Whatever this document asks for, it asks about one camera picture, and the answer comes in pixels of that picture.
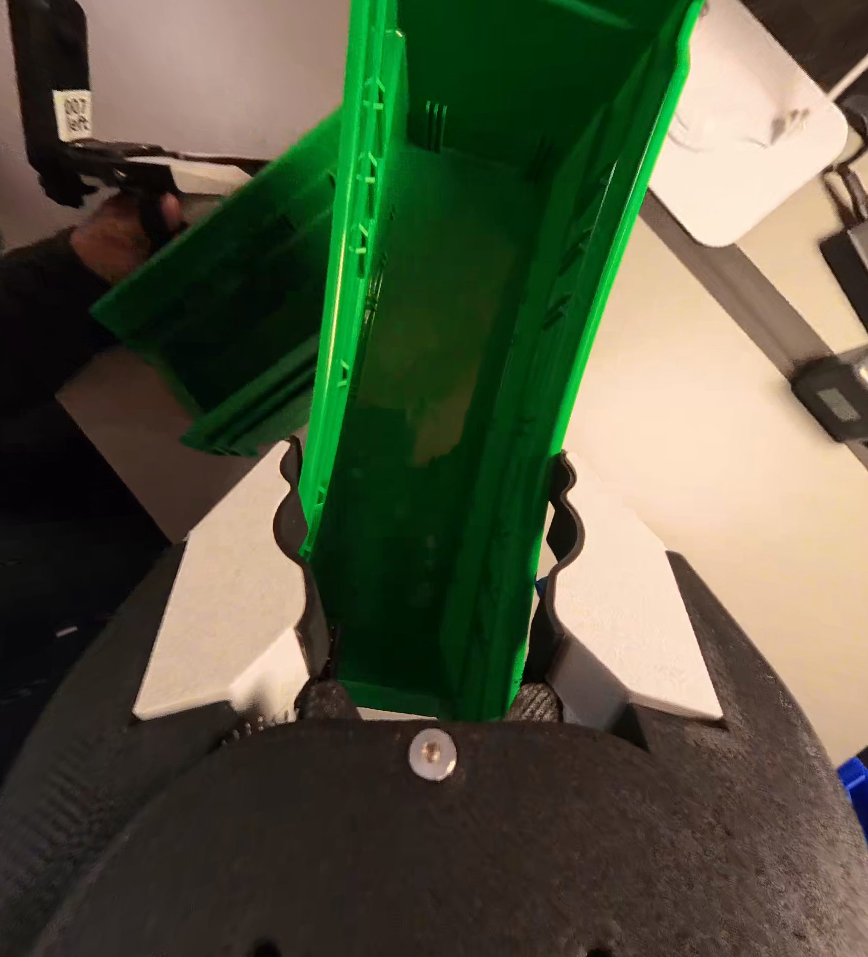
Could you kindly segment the green plastic bin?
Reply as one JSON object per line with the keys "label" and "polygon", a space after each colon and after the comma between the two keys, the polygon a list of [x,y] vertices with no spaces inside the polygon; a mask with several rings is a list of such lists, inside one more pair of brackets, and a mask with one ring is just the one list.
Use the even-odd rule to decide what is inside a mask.
{"label": "green plastic bin", "polygon": [[702,2],[351,2],[300,494],[355,703],[510,706],[552,461]]}
{"label": "green plastic bin", "polygon": [[336,111],[92,309],[184,407],[190,449],[254,458],[308,422],[340,133]]}

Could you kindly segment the white and wood document stand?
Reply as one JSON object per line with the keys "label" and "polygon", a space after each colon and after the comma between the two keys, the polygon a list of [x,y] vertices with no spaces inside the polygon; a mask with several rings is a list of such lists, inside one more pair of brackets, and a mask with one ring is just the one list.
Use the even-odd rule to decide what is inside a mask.
{"label": "white and wood document stand", "polygon": [[704,2],[650,189],[711,248],[734,244],[837,160],[835,102],[737,1]]}

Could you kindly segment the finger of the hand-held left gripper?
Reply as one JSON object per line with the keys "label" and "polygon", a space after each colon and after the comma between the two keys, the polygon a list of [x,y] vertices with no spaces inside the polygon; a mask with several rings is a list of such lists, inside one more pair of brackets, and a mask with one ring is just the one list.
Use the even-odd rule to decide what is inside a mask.
{"label": "finger of the hand-held left gripper", "polygon": [[152,195],[228,196],[265,168],[251,157],[172,150],[128,150],[129,185]]}

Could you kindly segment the person's left forearm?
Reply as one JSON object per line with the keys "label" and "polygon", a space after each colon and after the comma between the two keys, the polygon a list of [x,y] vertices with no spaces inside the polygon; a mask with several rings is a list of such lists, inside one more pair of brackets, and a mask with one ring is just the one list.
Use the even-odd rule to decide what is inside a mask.
{"label": "person's left forearm", "polygon": [[54,400],[115,337],[92,316],[110,290],[72,228],[0,257],[0,423]]}

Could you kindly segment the grey electronic device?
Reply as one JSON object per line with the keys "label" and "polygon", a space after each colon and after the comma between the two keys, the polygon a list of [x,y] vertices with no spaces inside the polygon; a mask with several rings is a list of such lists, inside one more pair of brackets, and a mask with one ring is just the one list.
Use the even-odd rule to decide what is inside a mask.
{"label": "grey electronic device", "polygon": [[791,389],[833,441],[868,442],[868,343],[803,365]]}

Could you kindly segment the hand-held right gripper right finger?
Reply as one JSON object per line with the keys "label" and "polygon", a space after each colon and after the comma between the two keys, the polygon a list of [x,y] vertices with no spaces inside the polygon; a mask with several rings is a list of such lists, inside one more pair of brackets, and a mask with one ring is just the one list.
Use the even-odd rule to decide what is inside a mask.
{"label": "hand-held right gripper right finger", "polygon": [[566,724],[616,732],[633,706],[718,724],[724,710],[662,540],[575,453],[550,476],[524,681]]}

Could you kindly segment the person's left hand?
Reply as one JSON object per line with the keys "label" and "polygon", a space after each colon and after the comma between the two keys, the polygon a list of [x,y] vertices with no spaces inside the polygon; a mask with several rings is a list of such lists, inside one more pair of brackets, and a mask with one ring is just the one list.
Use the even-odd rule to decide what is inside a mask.
{"label": "person's left hand", "polygon": [[155,254],[142,222],[141,201],[119,192],[69,235],[81,264],[111,286],[125,281]]}

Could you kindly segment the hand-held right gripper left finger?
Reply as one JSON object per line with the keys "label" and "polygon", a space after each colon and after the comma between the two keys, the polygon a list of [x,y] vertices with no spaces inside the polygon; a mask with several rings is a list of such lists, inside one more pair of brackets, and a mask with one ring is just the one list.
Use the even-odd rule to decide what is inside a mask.
{"label": "hand-held right gripper left finger", "polygon": [[303,444],[278,442],[185,541],[133,703],[143,722],[214,704],[273,726],[296,722],[332,638],[301,554]]}

